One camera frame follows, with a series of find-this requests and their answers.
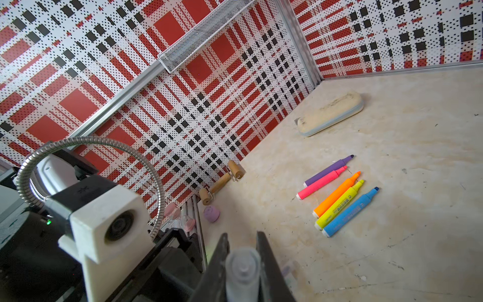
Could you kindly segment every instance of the paint roller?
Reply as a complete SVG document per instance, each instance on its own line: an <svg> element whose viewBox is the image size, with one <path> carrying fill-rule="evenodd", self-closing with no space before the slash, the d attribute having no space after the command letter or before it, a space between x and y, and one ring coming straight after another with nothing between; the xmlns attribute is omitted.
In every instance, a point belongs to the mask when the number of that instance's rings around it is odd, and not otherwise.
<svg viewBox="0 0 483 302"><path fill-rule="evenodd" d="M228 161L228 169L229 172L220 177L209 189L204 187L199 190L199 197L204 205L210 204L213 194L221 190L230 179L235 181L243 177L243 171L234 161Z"/></svg>

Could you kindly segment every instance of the flexible metal hose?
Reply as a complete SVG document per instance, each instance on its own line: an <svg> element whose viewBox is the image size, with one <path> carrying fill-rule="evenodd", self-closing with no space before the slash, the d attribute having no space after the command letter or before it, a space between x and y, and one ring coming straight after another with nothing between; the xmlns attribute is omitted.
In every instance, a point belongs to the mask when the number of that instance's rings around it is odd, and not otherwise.
<svg viewBox="0 0 483 302"><path fill-rule="evenodd" d="M45 197L45 195L42 196L42 192L39 191L38 189L36 189L36 194L34 194L32 189L30 188L30 184L31 184L30 177L32 176L32 173L35 167L39 162L42 161L42 159L46 158L49 154L52 154L66 147L76 146L80 144L101 144L101 145L107 145L107 146L111 146L119 150L125 151L131 154L139 162L141 162L142 165L148 170L149 174L154 179L154 183L157 191L157 200L159 203L156 218L154 220L154 226L150 233L151 238L154 239L157 233L159 232L159 229L161 228L161 221L163 220L163 217L164 217L165 201L164 201L164 188L161 182L161 178L159 177L153 165L141 153L139 153L137 150L135 150L134 148L131 148L130 146L124 143L121 143L109 138L97 137L97 136L72 137L72 138L66 138L58 142L50 143L39 148L38 150L36 150L34 153L29 155L25 159L24 163L22 164L22 166L20 167L20 170L17 173L17 190L20 197L30 207L34 207L34 208L42 207L43 201L37 198L36 195L38 194L39 197ZM34 182L32 182L32 184L37 188L40 187L40 186L36 186Z"/></svg>

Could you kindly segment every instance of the beige table surface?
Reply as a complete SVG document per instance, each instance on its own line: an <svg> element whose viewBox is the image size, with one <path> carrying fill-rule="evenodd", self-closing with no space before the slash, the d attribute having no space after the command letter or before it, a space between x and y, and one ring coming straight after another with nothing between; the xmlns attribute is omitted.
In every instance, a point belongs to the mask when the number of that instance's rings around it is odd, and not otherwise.
<svg viewBox="0 0 483 302"><path fill-rule="evenodd" d="M364 109L315 136L294 119L353 89ZM350 154L349 171L303 201L302 183ZM241 161L201 218L208 259L220 235L231 249L269 238L291 263L299 301L483 301L483 69L324 81ZM351 173L372 203L335 236L312 210ZM200 214L204 209L199 203Z"/></svg>

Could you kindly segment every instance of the wooden handle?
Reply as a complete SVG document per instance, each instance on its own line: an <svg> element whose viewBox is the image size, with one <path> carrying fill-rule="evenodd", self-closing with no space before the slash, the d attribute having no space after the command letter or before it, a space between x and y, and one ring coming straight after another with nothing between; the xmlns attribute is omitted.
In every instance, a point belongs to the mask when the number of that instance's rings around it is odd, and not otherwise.
<svg viewBox="0 0 483 302"><path fill-rule="evenodd" d="M218 192L221 188L223 188L227 182L231 180L231 176L228 173L225 173L220 179L218 179L213 186L210 187L210 192L212 194Z"/></svg>
<svg viewBox="0 0 483 302"><path fill-rule="evenodd" d="M230 169L231 173L235 176L236 179L241 179L243 177L243 171L236 164L236 162L229 160L228 168Z"/></svg>
<svg viewBox="0 0 483 302"><path fill-rule="evenodd" d="M211 201L211 195L208 193L208 190L202 187L199 190L199 198L203 202L204 205L208 205Z"/></svg>

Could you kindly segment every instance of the roller handle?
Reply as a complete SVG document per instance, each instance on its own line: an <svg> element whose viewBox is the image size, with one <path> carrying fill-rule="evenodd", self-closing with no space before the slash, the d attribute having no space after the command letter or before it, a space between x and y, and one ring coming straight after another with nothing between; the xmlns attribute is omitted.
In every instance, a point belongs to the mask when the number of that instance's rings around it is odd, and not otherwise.
<svg viewBox="0 0 483 302"><path fill-rule="evenodd" d="M223 176L220 177L220 179L218 179L215 184L213 186L210 187L210 192L212 194L218 192L219 190L221 190L221 188L223 188L227 182L229 182L231 180L231 176L230 174L228 173L225 173Z"/></svg>

